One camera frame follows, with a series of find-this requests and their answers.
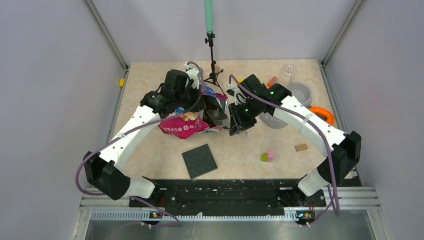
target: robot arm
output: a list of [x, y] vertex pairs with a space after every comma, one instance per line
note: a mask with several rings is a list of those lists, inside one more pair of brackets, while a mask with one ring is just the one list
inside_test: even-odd
[[297, 129], [300, 134], [307, 137], [318, 148], [320, 153], [326, 157], [326, 160], [318, 166], [318, 168], [307, 174], [298, 183], [297, 188], [305, 196], [312, 196], [332, 182], [330, 165], [328, 162], [329, 158], [324, 141], [320, 134], [311, 125], [307, 124], [307, 121], [314, 123], [323, 132], [328, 141], [337, 185], [339, 185], [357, 165], [360, 160], [362, 142], [359, 134], [356, 132], [346, 134], [327, 124], [317, 115], [305, 108], [288, 89], [279, 84], [275, 84], [268, 89], [264, 84], [259, 82], [255, 75], [251, 75], [246, 78], [241, 85], [261, 99], [283, 106], [286, 109], [306, 117], [307, 120], [302, 120], [291, 113], [268, 106], [244, 94], [240, 88], [234, 87], [233, 85], [230, 85], [228, 88], [230, 89], [230, 95], [243, 95], [243, 97], [236, 97], [236, 102], [228, 106], [231, 114], [231, 136], [252, 128], [256, 124], [256, 117], [259, 114], [269, 113]]
[[[161, 84], [160, 93], [151, 91], [143, 98], [134, 115], [113, 139], [120, 141], [94, 155], [85, 165], [88, 182], [109, 196], [118, 200], [124, 196], [150, 198], [156, 186], [146, 178], [131, 179], [123, 170], [133, 152], [144, 138], [157, 127], [160, 119], [166, 118], [176, 108], [200, 112], [205, 109], [203, 101], [197, 103], [202, 94], [199, 91], [199, 69], [190, 68], [186, 63], [186, 72], [171, 70], [167, 73], [165, 83]], [[155, 122], [128, 135], [126, 132], [140, 125]]]

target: bowl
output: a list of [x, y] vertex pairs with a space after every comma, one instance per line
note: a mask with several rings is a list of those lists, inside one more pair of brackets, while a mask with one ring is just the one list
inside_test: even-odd
[[311, 89], [300, 82], [292, 82], [287, 87], [288, 90], [293, 94], [294, 97], [305, 107], [309, 108], [312, 103], [312, 91]]

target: orange handle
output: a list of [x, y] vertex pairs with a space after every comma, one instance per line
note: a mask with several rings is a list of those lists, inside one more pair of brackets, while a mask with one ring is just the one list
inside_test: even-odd
[[318, 117], [324, 117], [326, 120], [326, 122], [328, 124], [330, 124], [331, 126], [334, 124], [334, 122], [336, 121], [336, 118], [334, 117], [334, 115], [329, 112], [328, 110], [319, 107], [319, 106], [313, 106], [311, 108], [309, 108], [309, 111], [313, 112], [314, 114], [318, 115]]

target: white wall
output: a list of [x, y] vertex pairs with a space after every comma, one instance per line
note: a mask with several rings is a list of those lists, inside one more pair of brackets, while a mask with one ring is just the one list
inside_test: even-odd
[[362, 178], [375, 186], [396, 239], [422, 239], [424, 1], [367, 1], [328, 69]]
[[82, 0], [0, 2], [0, 239], [69, 239], [123, 71]]
[[[355, 0], [215, 0], [217, 60], [321, 59]], [[210, 60], [203, 0], [94, 0], [125, 60]]]

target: tabletop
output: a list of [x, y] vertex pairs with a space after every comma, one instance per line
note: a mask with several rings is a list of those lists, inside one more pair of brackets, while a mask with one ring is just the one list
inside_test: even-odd
[[[209, 76], [211, 62], [197, 63], [204, 69], [204, 76]], [[226, 91], [230, 74], [238, 79], [255, 74], [266, 85], [279, 74], [284, 64], [296, 67], [295, 82], [311, 88], [312, 106], [333, 111], [316, 59], [219, 61], [217, 66], [224, 72], [218, 81]], [[184, 71], [184, 62], [135, 62], [131, 65], [115, 134], [134, 114], [144, 95], [158, 89], [172, 69]], [[230, 96], [228, 104], [233, 102]], [[218, 169], [197, 179], [299, 179], [325, 160], [318, 149], [291, 126], [275, 130], [258, 119], [255, 127], [247, 132], [247, 138], [230, 137], [229, 132], [224, 131], [199, 133], [182, 140], [156, 127], [131, 156], [124, 173], [131, 178], [190, 179], [182, 153], [205, 144], [209, 145]], [[307, 144], [308, 150], [297, 152], [295, 147], [303, 144]], [[261, 155], [270, 150], [275, 152], [274, 161], [261, 161]]]

